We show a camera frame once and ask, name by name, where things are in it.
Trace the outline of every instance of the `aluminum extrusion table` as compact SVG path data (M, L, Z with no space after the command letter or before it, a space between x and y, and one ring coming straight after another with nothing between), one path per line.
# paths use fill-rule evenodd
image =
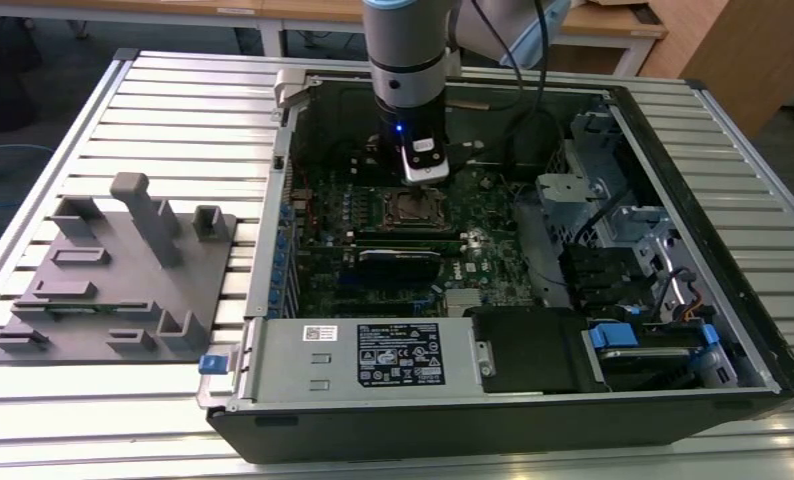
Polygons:
M177 212L207 200L239 220L213 344L238 341L262 189L287 66L351 62L139 52L114 60L0 241L0 328L55 225L57 197L103 196L118 171L151 177ZM500 75L465 69L465 76ZM794 197L706 91L674 80L552 75L632 92L794 349ZM226 392L229 377L213 382ZM794 479L794 411L721 425L666 447L374 463L255 466L210 430L195 365L0 367L0 478Z

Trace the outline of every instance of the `table leg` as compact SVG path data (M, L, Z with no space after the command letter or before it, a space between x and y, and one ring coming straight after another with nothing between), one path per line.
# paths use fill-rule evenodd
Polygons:
M653 38L641 38L630 41L629 47L624 50L624 55L621 55L621 60L618 60L618 65L612 73L614 76L634 77L638 75L638 70L645 63L654 41Z
M70 31L78 40L87 38L87 21L86 20L67 20Z
M286 36L279 21L259 20L259 35L262 35L262 51L266 57L286 56Z
M233 28L238 53L242 55L262 55L259 33L253 28Z

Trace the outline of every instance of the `barcode sticker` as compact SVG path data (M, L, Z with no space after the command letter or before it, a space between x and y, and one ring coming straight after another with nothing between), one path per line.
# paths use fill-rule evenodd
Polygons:
M305 342L335 342L337 341L337 326L335 325L303 325Z

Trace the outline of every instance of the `wire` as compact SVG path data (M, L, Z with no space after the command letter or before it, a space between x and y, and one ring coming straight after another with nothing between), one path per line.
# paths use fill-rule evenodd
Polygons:
M532 266L532 262L529 261L529 257L522 257L522 261L524 261L524 263L526 264L526 266L529 267L529 269L534 272L534 274L538 277L541 277L548 282L554 283L556 285L568 288L568 284L565 282L560 282L557 280L553 280L552 278L546 277L541 272L538 272L538 269Z
M520 103L520 101L524 97L524 77L520 73L520 66L517 65L517 62L514 61L514 55L512 54L512 50L508 48L508 45L505 44L505 40L502 40L502 37L500 37L500 34L497 33L497 29L493 28L493 24L490 23L490 20L488 19L488 15L485 15L484 10L478 6L478 0L470 0L470 3L473 4L473 8L475 9L478 18L481 19L481 23L484 23L485 27L488 27L488 31L490 32L493 39L496 40L497 44L502 48L502 51L505 52L505 58L508 58L508 61L512 64L512 70L514 70L514 78L517 79L517 98L514 98L514 101L509 102L505 105L497 105L497 106L492 105L485 110L489 112L498 112L501 110L508 110L508 109L516 107L517 104Z
M694 288L692 282L686 282L686 288L694 295L694 299L692 300L692 302L689 302L689 306L686 306L686 308L684 308L684 311L680 313L680 318L684 322L692 320L692 313L698 309L701 304L704 304L704 297L701 296L701 292L697 288Z
M589 231L589 229L594 226L594 224L600 221L600 219L604 218L604 216L609 213L609 210L612 210L614 208L614 206L618 204L618 202L621 202L621 199L626 196L629 191L630 191L630 187L628 186L624 190L620 190L618 193L616 193L612 197L609 197L609 200L606 200L606 203L604 203L602 207L600 207L600 209L597 209L597 211L594 212L594 215L592 215L592 218L588 219L588 221L580 227L580 230L577 230L577 233L573 236L572 243L574 243L574 244L580 243L580 240L582 239L582 235L585 235L585 232Z
M526 125L526 123L532 119L532 117L541 110L544 110L541 107L541 100L544 99L544 86L546 84L546 66L548 66L548 59L550 56L550 49L549 49L550 40L549 40L549 33L546 30L546 15L544 14L544 7L541 7L541 1L533 0L533 5L534 5L536 14L538 16L538 25L541 27L541 60L538 60L538 85L536 87L534 103L532 105L532 109L525 113L525 115L521 115L520 120L516 120L516 122L510 125L506 132L502 134L502 138L500 139L500 141L496 142L490 147L485 146L479 150L478 153L488 152L488 151L496 149L497 147L500 147L501 145L505 145L510 141L512 137L514 137L514 135L517 134L520 129L524 127L524 125ZM517 66L517 62L514 62L513 55L510 55L510 50L508 49L508 46L505 46L505 50L506 50L506 58L509 59L509 62L512 63L512 68L514 69L514 75L518 76L520 68ZM554 119L553 114L548 110L545 110L545 113Z
M30 145L30 144L22 144L22 143L0 145L0 148L28 148L28 149L34 149L34 150L42 150L43 152L54 153L54 150L48 147L43 147L42 145Z
M648 319L649 323L658 322L660 306L662 305L662 300L665 299L665 294L668 293L668 287L672 284L672 280L674 280L674 277L677 277L677 275L680 275L684 272L689 272L689 269L686 267L677 267L674 270L669 272L668 278L665 279L665 282L662 282L662 286L660 287L660 293L657 293L657 296L653 298L650 318Z
M548 278L545 275L541 274L541 272L538 272L537 270L534 271L534 274L541 277L544 280L546 280L548 282L558 285L560 287L565 287L568 288L568 284L565 282L560 282L557 280L553 280L552 278Z

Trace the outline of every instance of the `blue tab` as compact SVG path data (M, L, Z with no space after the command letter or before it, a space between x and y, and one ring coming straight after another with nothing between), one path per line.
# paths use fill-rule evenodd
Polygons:
M601 323L588 331L594 348L637 347L638 340L629 323Z
M229 363L226 355L203 355L197 363L197 371L201 375L226 375Z
M594 348L604 348L606 346L606 341L604 340L602 334L597 331L597 328L592 328L588 331L588 337L592 339L592 346Z
M704 334L704 341L708 345L718 343L718 333L716 332L716 329L712 325L705 323L701 327L701 333Z

